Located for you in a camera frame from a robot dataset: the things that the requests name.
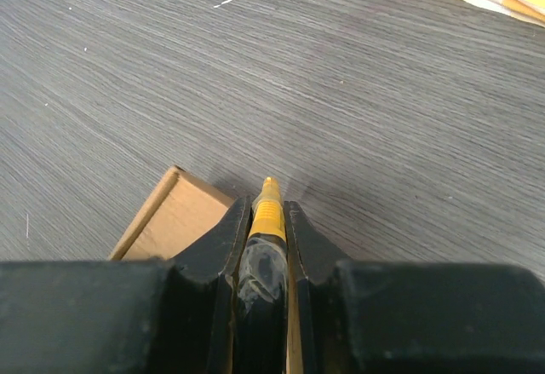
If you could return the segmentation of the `brown cardboard express box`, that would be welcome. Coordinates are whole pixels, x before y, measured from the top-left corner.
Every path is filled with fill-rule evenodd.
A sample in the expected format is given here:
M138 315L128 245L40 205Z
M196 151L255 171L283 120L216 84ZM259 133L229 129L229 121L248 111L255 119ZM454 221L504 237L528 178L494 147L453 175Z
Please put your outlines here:
M232 203L233 199L216 187L172 166L138 210L109 258L170 259L215 226Z

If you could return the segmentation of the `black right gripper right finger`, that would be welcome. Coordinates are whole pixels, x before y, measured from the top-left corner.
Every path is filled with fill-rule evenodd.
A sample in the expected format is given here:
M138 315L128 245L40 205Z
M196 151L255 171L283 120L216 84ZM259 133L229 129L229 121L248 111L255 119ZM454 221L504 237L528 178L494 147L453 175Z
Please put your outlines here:
M364 303L350 268L358 263L284 203L289 261L289 373L365 373Z

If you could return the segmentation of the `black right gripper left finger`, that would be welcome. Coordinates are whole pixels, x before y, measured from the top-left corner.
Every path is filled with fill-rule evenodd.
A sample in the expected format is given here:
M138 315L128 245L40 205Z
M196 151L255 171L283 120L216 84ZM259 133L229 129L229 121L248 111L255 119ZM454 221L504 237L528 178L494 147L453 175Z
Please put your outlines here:
M233 297L250 215L250 199L236 199L174 257L161 314L162 373L232 371Z

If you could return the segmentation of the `yellow utility knife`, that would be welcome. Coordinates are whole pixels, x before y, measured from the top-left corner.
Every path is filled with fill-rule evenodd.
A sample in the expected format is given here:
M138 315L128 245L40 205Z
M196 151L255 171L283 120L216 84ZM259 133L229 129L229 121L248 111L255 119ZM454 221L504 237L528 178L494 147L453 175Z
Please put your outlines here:
M285 372L287 252L280 187L268 177L252 204L250 231L239 263L235 373Z

